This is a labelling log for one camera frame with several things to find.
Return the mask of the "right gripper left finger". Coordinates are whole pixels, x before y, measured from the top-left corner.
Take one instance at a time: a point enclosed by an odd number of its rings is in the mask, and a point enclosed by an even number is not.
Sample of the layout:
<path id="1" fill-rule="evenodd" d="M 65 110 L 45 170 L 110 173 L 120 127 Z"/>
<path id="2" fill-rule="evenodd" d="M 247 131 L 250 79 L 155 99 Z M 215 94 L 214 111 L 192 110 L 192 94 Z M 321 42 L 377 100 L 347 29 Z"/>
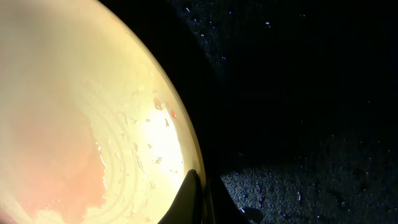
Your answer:
<path id="1" fill-rule="evenodd" d="M 196 170 L 187 172 L 170 208 L 158 224 L 201 224 L 202 187 Z"/>

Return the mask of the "yellow plate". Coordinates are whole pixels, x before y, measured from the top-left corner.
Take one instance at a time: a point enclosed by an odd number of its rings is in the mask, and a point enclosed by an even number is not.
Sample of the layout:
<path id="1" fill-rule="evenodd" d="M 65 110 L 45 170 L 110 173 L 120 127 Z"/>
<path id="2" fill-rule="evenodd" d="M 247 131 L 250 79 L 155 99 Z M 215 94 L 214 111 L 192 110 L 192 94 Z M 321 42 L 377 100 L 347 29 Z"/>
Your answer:
<path id="1" fill-rule="evenodd" d="M 1 222 L 158 223 L 205 171 L 171 81 L 98 1 L 1 2 Z"/>

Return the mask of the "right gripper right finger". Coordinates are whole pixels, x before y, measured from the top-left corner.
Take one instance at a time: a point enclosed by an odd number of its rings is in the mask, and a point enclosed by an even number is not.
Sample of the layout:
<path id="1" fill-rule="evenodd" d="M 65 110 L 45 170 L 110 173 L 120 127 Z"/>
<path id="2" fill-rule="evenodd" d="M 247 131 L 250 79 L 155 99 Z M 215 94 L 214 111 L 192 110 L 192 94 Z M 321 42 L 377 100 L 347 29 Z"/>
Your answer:
<path id="1" fill-rule="evenodd" d="M 207 182 L 207 223 L 210 224 L 249 224 L 235 206 L 220 177 L 211 177 Z"/>

